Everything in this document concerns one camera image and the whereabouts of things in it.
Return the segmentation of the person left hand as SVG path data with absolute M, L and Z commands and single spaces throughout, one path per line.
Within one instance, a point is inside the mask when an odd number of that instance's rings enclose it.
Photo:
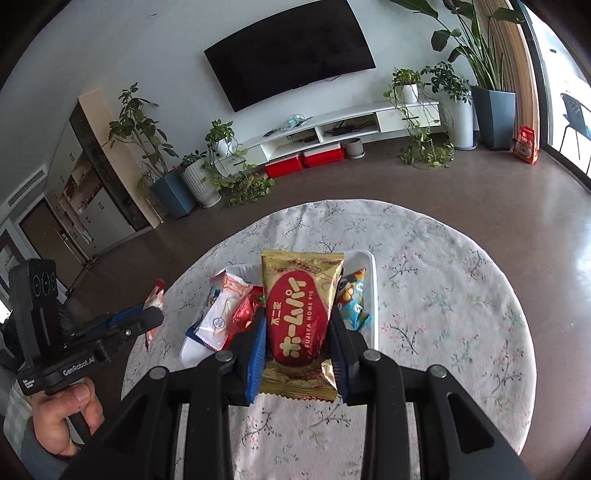
M 104 421 L 95 385 L 84 378 L 55 395 L 39 392 L 32 397 L 32 422 L 38 443 L 50 454 L 71 457 L 79 447 L 71 438 L 67 419 L 81 413 L 93 435 Z

